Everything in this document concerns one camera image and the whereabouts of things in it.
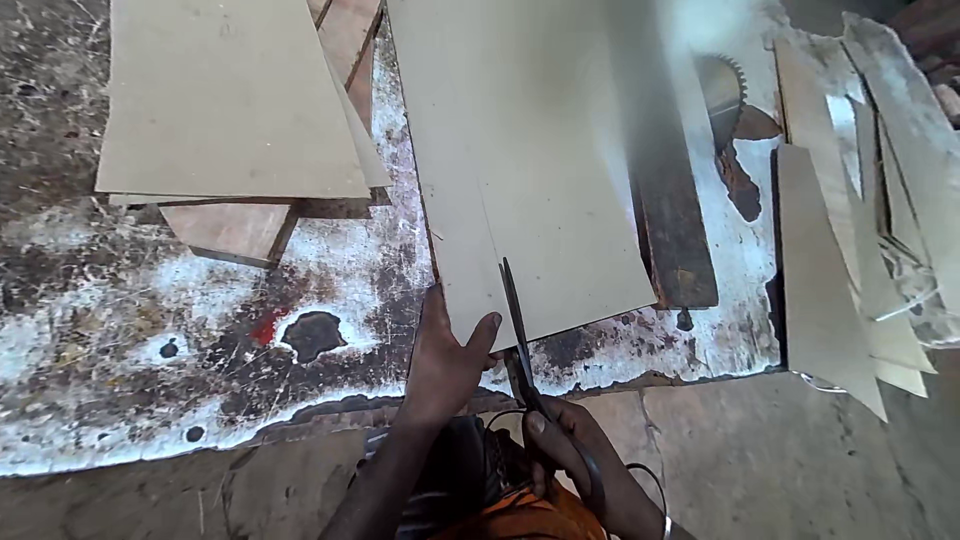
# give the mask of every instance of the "hand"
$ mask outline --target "hand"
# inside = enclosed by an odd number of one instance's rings
[[[534,494],[550,498],[555,473],[550,465],[554,464],[566,471],[579,493],[589,491],[587,467],[561,431],[563,427],[583,443],[600,469],[606,503],[603,508],[590,509],[600,524],[624,540],[660,538],[663,535],[663,514],[627,470],[596,420],[580,405],[550,396],[541,398],[543,405],[557,415],[560,425],[547,422],[536,411],[528,412],[523,417],[524,446],[527,449],[536,448],[533,452]],[[537,453],[544,454],[548,458],[545,461],[552,460],[553,463],[544,466],[540,460],[536,460]]]
[[[461,347],[450,331],[440,286],[427,289],[400,408],[403,418],[442,426],[456,415],[473,395],[480,374],[503,359],[502,353],[490,354],[501,321],[499,313],[488,313]]]

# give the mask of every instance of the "metal table surface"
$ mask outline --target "metal table surface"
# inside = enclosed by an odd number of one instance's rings
[[[107,0],[0,6],[0,475],[382,424],[433,281],[389,20],[375,42],[372,136],[393,187],[369,206],[323,204],[262,270],[195,257],[156,209],[93,192],[108,14]],[[720,306],[691,312],[688,331],[677,311],[644,308],[540,340],[542,391],[780,365],[766,290],[777,140],[736,142],[761,193],[748,222],[718,176],[706,118],[684,125]],[[503,367],[482,386],[473,409],[506,399],[494,394],[509,393]]]

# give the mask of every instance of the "red mark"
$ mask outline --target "red mark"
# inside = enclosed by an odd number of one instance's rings
[[[260,319],[260,322],[256,325],[256,328],[250,332],[250,337],[259,343],[260,347],[266,347],[268,343],[273,341],[274,335],[276,335],[276,319],[279,319],[289,312],[289,307],[278,307],[274,309]]]

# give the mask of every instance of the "black scissors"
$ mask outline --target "black scissors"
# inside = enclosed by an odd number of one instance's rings
[[[507,262],[507,258],[503,258],[503,264],[500,265],[500,277],[503,279],[503,287],[507,292],[507,306],[510,307],[510,318],[514,322],[514,331],[516,332],[516,349],[509,351],[506,356],[507,371],[510,374],[510,382],[514,387],[515,397],[518,393],[521,404],[527,410],[539,412],[547,422],[555,424],[560,428],[560,431],[566,434],[573,448],[584,460],[584,466],[587,468],[590,485],[589,495],[585,497],[584,502],[590,508],[602,509],[606,501],[606,495],[596,461],[593,460],[584,444],[573,436],[573,433],[560,425],[557,421],[557,415],[543,405],[540,392],[534,385],[534,375],[530,369],[530,349],[527,348],[527,333],[523,329],[523,316],[520,314],[520,300],[516,296],[514,275],[510,272],[510,264]]]

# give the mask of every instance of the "dusty floor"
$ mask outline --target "dusty floor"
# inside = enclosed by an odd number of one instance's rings
[[[946,540],[960,538],[960,355],[938,359],[929,400],[883,387],[889,425],[787,373],[581,403],[625,460],[663,472],[698,538]],[[0,537],[315,538],[364,438],[0,480]]]

